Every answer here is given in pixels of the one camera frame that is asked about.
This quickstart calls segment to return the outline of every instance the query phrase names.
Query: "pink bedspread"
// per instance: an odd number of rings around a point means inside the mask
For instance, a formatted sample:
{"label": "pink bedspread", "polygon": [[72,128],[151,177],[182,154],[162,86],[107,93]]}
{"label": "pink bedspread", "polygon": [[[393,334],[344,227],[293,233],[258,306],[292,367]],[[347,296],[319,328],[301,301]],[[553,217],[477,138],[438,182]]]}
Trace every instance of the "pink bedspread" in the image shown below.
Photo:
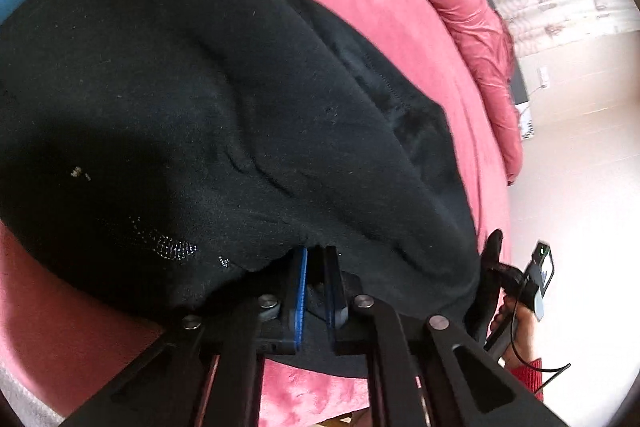
{"label": "pink bedspread", "polygon": [[[510,51],[504,56],[503,51],[494,53],[491,45],[486,46],[483,60],[489,60],[489,66],[481,71],[494,74],[474,78],[470,69],[479,70],[469,62],[473,53],[465,57],[468,50],[460,43],[465,32],[468,38],[477,39],[474,32],[487,27],[494,32],[492,38],[508,41],[508,36],[495,33],[496,21],[501,24],[497,16],[486,10],[484,22],[476,20],[476,28],[467,25],[458,31],[455,18],[451,26],[452,20],[444,15],[453,11],[462,15],[459,20],[468,21],[464,16],[468,7],[461,0],[455,0],[457,6],[448,6],[447,0],[317,1],[359,30],[418,89],[444,108],[479,248],[493,229],[500,228],[505,234],[503,258],[508,260],[505,164],[513,170],[513,159],[521,162],[522,151],[518,149],[519,136],[514,139],[508,125],[502,135],[494,131],[495,122],[503,121],[504,115],[508,120],[509,112],[514,111],[504,95]],[[490,89],[483,87],[483,82],[490,83]],[[57,279],[22,249],[2,223],[0,268],[0,360],[31,393],[61,415],[69,415],[98,391],[160,332],[155,325],[108,309]],[[362,380],[328,377],[268,362],[260,425],[308,426],[366,407],[367,402]]]}

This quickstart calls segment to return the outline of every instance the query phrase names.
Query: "white wall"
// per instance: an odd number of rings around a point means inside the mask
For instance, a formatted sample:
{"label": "white wall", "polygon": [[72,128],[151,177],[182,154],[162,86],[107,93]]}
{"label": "white wall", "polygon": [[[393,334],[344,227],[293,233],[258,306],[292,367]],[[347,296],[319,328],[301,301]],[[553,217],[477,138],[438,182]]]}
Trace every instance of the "white wall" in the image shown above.
{"label": "white wall", "polygon": [[[538,89],[538,68],[551,83]],[[533,126],[640,99],[640,32],[566,44],[520,59]]]}
{"label": "white wall", "polygon": [[[611,66],[626,71],[629,58],[613,57]],[[564,66],[555,63],[569,71],[579,62],[568,55]],[[627,80],[620,95],[609,86],[611,100],[634,91]],[[640,85],[640,75],[634,81]],[[584,108],[599,103],[597,84],[596,93],[580,94],[552,83],[549,100],[556,87],[558,97],[570,94],[565,103],[574,92]],[[640,103],[588,114],[573,107],[567,111],[579,116],[557,121],[561,105],[537,102],[536,135],[524,144],[524,169],[510,188],[513,261],[524,267],[538,239],[550,243],[556,275],[538,341],[545,367],[573,366],[545,390],[545,402],[572,427],[599,427],[640,369]]]}

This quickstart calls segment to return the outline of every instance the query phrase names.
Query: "metal bolt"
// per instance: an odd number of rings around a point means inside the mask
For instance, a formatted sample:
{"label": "metal bolt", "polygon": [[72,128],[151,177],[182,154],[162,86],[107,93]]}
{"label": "metal bolt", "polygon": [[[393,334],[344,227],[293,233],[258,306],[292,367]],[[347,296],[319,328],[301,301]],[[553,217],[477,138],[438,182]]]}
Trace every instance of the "metal bolt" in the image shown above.
{"label": "metal bolt", "polygon": [[358,308],[371,308],[373,306],[373,297],[371,295],[356,295],[353,299],[354,304]]}
{"label": "metal bolt", "polygon": [[258,302],[260,303],[260,308],[270,310],[271,308],[275,308],[277,306],[278,298],[275,295],[265,293],[264,295],[260,295],[260,297],[258,297]]}
{"label": "metal bolt", "polygon": [[197,330],[202,324],[202,319],[197,315],[187,315],[182,319],[182,327],[185,330]]}
{"label": "metal bolt", "polygon": [[447,317],[443,317],[442,315],[433,315],[433,317],[429,319],[429,325],[434,330],[446,330],[449,327],[449,319]]}

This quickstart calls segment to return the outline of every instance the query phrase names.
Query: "black fabric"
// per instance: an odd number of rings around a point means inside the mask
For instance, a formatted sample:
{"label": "black fabric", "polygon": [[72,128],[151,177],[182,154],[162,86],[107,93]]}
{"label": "black fabric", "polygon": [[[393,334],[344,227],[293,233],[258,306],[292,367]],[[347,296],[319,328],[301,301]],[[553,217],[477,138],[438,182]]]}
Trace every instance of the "black fabric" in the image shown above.
{"label": "black fabric", "polygon": [[462,324],[479,278],[446,118],[311,0],[27,0],[0,27],[0,218],[163,321],[295,245]]}
{"label": "black fabric", "polygon": [[500,263],[502,251],[502,230],[494,230],[484,243],[480,255],[480,280],[476,290],[476,298],[465,315],[465,330],[481,346],[486,342],[486,332],[494,319],[495,310],[500,298],[500,280],[490,269]]}

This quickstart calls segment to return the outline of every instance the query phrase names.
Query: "pink blanket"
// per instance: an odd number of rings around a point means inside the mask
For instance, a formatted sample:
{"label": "pink blanket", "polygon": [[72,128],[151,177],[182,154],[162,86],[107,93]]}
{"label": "pink blanket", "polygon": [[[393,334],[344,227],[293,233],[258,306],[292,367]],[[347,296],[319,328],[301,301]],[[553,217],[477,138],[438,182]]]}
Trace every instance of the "pink blanket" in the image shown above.
{"label": "pink blanket", "polygon": [[[499,18],[484,8],[483,0],[473,0],[471,6],[466,0],[317,1],[353,25],[444,108],[479,248],[500,228],[508,260],[507,171],[510,178],[517,174],[514,165],[522,161],[522,150],[517,126],[510,132],[514,109],[507,82],[512,57]],[[481,51],[465,39],[484,42]],[[478,53],[480,65],[474,62]],[[0,360],[63,416],[160,333],[155,325],[111,310],[57,279],[2,223],[0,268]],[[260,425],[308,426],[366,407],[367,402],[362,380],[268,362]]]}

